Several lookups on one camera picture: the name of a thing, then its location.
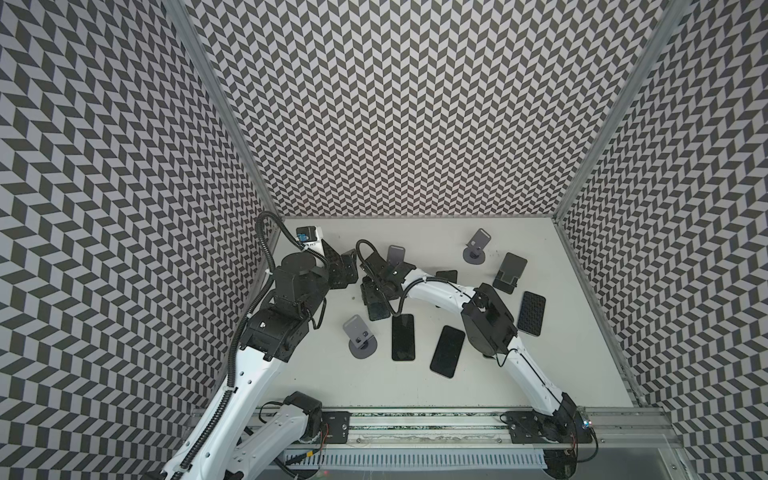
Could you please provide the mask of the white-edged phone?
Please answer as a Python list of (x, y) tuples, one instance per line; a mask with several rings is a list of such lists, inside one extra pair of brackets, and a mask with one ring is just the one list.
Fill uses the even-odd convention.
[(391, 323), (393, 361), (413, 361), (415, 359), (414, 316), (397, 315)]

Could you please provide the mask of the black folding stand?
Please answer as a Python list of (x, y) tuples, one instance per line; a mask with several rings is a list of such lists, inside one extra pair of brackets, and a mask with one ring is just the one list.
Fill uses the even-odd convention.
[(455, 269), (439, 270), (435, 273), (435, 277), (456, 284), (458, 282), (458, 271)]
[(506, 294), (512, 294), (517, 288), (528, 260), (524, 257), (508, 252), (495, 275), (492, 286)]

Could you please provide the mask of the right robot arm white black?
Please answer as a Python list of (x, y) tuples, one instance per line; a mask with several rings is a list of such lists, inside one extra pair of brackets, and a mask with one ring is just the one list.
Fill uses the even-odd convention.
[(433, 372), (453, 377), (468, 342), (522, 389), (530, 408), (500, 417), (514, 443), (567, 443), (575, 449), (597, 440), (576, 402), (533, 360), (520, 337), (519, 324), (492, 285), (465, 287), (407, 262), (393, 265), (366, 239), (356, 242), (355, 255), (365, 273), (363, 298), (372, 320), (391, 318), (393, 330), (403, 329), (410, 322), (405, 312), (408, 299), (460, 317), (461, 330), (447, 326), (441, 331), (430, 364)]

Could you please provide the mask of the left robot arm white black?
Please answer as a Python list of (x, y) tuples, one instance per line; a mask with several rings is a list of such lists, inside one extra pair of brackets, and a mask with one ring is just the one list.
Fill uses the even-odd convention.
[(290, 232), (271, 211), (258, 215), (256, 233), (267, 279), (236, 327), (223, 383), (177, 453), (148, 479), (255, 479), (271, 465), (303, 479), (282, 460), (284, 450), (324, 440), (322, 404), (301, 392), (255, 432), (247, 427), (298, 345), (322, 326), (328, 292), (358, 281), (356, 255), (336, 252), (318, 227)]

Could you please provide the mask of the round grey stand back centre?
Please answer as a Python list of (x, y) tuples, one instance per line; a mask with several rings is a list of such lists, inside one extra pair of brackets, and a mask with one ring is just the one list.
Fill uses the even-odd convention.
[(406, 249), (398, 245), (390, 245), (387, 251), (387, 262), (392, 266), (400, 265), (405, 260)]

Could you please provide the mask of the round grey stand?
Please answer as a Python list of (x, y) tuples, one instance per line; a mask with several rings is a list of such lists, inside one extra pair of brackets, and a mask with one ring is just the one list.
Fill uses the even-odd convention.
[(464, 261), (471, 265), (482, 265), (486, 259), (485, 248), (491, 239), (491, 235), (485, 229), (479, 228), (462, 252)]
[(406, 249), (398, 245), (390, 245), (387, 251), (387, 262), (392, 266), (400, 265), (405, 260)]
[(354, 315), (347, 320), (343, 324), (343, 331), (348, 337), (348, 348), (354, 358), (366, 359), (376, 352), (377, 338), (361, 316)]

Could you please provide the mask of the round grey stand front left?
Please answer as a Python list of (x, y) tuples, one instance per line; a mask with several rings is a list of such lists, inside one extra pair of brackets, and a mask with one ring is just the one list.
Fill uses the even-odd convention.
[(377, 338), (361, 316), (354, 315), (347, 320), (343, 324), (343, 331), (348, 337), (348, 348), (354, 358), (366, 359), (376, 352)]

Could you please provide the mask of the round grey stand back right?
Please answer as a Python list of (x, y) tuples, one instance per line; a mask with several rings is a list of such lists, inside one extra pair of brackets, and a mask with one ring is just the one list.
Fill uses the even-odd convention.
[(479, 228), (462, 252), (464, 261), (471, 265), (482, 265), (486, 259), (485, 248), (491, 239), (491, 235), (485, 229)]

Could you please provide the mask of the white ventilation grille strip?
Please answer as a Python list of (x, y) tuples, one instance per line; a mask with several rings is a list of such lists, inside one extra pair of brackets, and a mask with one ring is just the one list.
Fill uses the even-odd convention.
[(330, 450), (290, 465), (293, 469), (372, 471), (512, 470), (546, 468), (542, 450)]

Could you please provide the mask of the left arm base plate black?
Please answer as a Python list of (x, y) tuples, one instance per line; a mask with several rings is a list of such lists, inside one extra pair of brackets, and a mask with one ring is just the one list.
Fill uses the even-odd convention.
[(325, 445), (346, 444), (349, 438), (350, 421), (350, 411), (323, 410), (321, 412), (319, 439)]

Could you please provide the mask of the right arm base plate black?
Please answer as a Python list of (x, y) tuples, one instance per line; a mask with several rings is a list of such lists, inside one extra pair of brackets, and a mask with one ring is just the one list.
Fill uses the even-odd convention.
[(534, 410), (507, 411), (499, 416), (513, 444), (590, 444), (594, 442), (589, 422), (579, 413), (545, 416)]

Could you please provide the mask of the aluminium mounting rail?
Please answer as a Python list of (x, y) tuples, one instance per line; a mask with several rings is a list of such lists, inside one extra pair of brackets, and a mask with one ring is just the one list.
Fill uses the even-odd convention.
[[(353, 408), (346, 447), (359, 448), (515, 448), (502, 421), (504, 407)], [(596, 434), (582, 442), (584, 452), (599, 448), (678, 448), (682, 440), (659, 408), (582, 407)]]

